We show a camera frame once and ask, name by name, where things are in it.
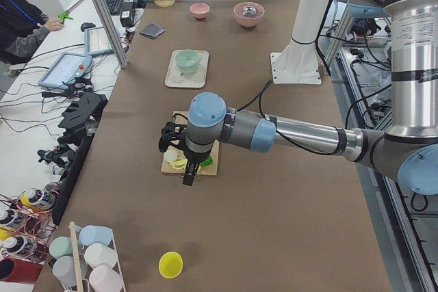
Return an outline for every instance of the gray cloth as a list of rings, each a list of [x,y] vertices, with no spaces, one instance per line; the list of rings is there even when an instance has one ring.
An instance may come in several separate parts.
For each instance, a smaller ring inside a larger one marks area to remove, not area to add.
[[[47,22],[49,19],[46,14],[41,14],[41,17],[44,22]],[[27,37],[16,37],[16,40],[5,51],[18,57],[30,57],[49,33],[50,31],[44,26],[34,29],[32,34],[29,34]]]

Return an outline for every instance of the bowl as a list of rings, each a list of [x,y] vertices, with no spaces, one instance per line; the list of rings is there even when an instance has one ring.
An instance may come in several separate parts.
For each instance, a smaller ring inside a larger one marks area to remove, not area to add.
[[[202,18],[206,18],[208,13],[210,13],[210,6],[206,3],[194,3],[190,6],[190,12],[195,18],[201,20]]]
[[[201,57],[197,51],[186,49],[177,53],[175,56],[175,63],[181,73],[191,75],[198,70],[198,66],[201,63]]]
[[[244,16],[243,10],[246,6],[254,7],[257,14],[254,17]],[[255,27],[261,22],[263,15],[265,14],[265,9],[259,3],[253,3],[252,1],[244,1],[243,3],[238,3],[234,6],[234,17],[235,20],[243,27]]]

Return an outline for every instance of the pink bowl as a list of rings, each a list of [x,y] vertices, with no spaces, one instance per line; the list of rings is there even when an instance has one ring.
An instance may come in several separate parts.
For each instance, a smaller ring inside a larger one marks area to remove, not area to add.
[[[246,6],[252,6],[257,11],[256,17],[245,17],[242,15],[242,11]],[[234,17],[235,20],[243,27],[255,27],[260,23],[263,15],[265,14],[265,9],[259,3],[253,3],[251,1],[245,1],[243,3],[238,3],[234,6]]]
[[[210,6],[206,3],[194,3],[190,6],[190,12],[197,19],[206,18],[210,12]]]

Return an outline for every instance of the bottle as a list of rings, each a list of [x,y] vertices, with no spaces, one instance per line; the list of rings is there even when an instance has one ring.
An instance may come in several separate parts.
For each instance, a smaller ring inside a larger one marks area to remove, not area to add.
[[[49,191],[41,189],[28,189],[24,195],[29,200],[29,203],[41,210],[50,210],[55,206],[56,196]]]
[[[24,236],[8,237],[3,247],[9,255],[39,263],[46,259],[47,246]]]
[[[15,209],[7,209],[0,211],[0,225],[8,230],[20,230],[25,233],[34,233],[34,230],[39,229],[39,221],[21,213]]]

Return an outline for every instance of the white table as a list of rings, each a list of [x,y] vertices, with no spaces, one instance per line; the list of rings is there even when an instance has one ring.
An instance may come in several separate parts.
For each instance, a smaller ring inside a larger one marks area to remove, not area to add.
[[[142,13],[143,10],[137,10],[136,20],[141,17]],[[50,33],[35,56],[53,49],[83,43],[84,36],[80,30],[80,26],[84,22],[94,23],[97,27],[101,26],[91,0],[85,0],[75,8],[70,15],[73,17],[73,20],[65,20],[64,28],[61,31]],[[112,16],[112,18],[115,26],[117,28],[121,27],[119,17]],[[31,60],[27,67],[50,67],[59,55],[66,51],[84,54],[83,46],[72,47],[37,57],[35,60]],[[95,57],[93,64],[98,63],[103,57],[105,57],[105,59],[101,64],[92,70],[92,83],[94,91],[106,95],[109,99],[112,87],[117,80],[120,66],[113,54]],[[43,100],[41,92],[46,90],[46,88],[35,87],[27,85],[26,83],[38,85],[38,80],[45,72],[45,69],[40,68],[25,70],[16,78],[8,90],[10,94],[6,94],[0,102],[0,113],[4,118],[26,121],[45,121],[52,119],[46,122],[46,125],[51,134],[55,135],[50,136],[44,126],[34,127],[22,133],[16,133],[5,122],[0,124],[0,193],[9,197],[19,195],[27,188],[43,188],[47,183],[58,181],[60,178],[58,175],[52,173],[53,163],[49,165],[38,163],[39,156],[37,155],[37,151],[39,149],[51,150],[57,145],[56,139],[59,137],[57,135],[62,135],[64,132],[64,130],[58,128],[57,125],[63,118],[61,117],[61,113],[65,110],[64,107],[68,106],[72,100],[58,98],[57,101],[62,102],[58,104],[53,98],[47,98],[44,100],[44,113],[41,112]],[[38,122],[8,122],[18,131],[38,124]],[[0,204],[0,209],[3,208],[6,208],[6,206]],[[31,285],[0,282],[0,291],[27,292],[31,290]]]

